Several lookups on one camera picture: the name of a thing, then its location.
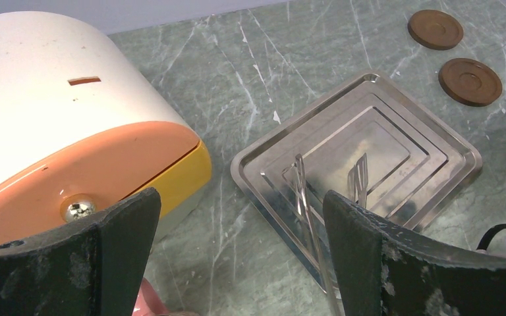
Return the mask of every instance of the yellow trim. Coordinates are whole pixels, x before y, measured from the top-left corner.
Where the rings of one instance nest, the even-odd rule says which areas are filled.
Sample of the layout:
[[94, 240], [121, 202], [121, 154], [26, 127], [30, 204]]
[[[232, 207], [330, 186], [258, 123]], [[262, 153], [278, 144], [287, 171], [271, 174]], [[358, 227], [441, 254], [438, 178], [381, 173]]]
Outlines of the yellow trim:
[[160, 193], [162, 201], [160, 212], [160, 218], [162, 218], [207, 184], [211, 176], [210, 156], [205, 144], [200, 141], [197, 148], [135, 193], [149, 187], [155, 188]]

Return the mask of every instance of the pink object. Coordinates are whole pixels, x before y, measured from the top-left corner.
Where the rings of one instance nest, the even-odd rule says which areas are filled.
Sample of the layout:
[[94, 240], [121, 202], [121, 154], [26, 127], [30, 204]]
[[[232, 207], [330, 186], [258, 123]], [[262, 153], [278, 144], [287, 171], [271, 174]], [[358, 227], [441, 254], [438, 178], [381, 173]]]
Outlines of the pink object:
[[169, 310], [162, 303], [150, 282], [142, 278], [132, 316], [168, 315]]

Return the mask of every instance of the metal knob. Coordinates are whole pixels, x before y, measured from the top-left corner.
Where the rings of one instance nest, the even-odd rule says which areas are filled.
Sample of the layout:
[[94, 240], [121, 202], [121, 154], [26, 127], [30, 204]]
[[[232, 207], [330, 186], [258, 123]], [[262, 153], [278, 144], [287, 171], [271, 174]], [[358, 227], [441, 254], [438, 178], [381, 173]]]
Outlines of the metal knob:
[[61, 204], [61, 214], [67, 223], [94, 214], [95, 212], [96, 204], [86, 194], [76, 194], [75, 196], [68, 197]]

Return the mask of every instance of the black cable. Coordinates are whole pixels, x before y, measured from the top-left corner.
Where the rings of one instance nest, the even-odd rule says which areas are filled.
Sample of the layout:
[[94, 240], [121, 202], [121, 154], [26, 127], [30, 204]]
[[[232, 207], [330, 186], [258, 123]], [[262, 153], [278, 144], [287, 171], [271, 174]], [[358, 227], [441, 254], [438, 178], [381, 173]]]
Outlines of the black cable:
[[497, 235], [498, 232], [501, 232], [504, 229], [506, 229], [506, 224], [498, 224], [488, 229], [488, 231], [484, 234], [484, 236], [478, 243], [477, 250], [487, 250], [488, 246], [493, 240], [493, 237]]

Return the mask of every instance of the silver tray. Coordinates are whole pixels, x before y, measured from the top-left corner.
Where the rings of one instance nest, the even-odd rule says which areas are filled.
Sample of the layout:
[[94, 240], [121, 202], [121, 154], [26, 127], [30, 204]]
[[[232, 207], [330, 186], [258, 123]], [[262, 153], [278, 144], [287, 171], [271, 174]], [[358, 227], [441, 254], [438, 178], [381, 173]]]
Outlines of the silver tray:
[[[315, 234], [306, 232], [296, 208], [298, 154]], [[234, 181], [325, 289], [311, 249], [310, 238], [318, 236], [335, 292], [322, 201], [328, 190], [356, 201], [349, 172], [361, 157], [368, 171], [366, 208], [414, 230], [427, 226], [482, 168], [472, 145], [374, 71], [325, 94], [242, 150], [231, 164]]]

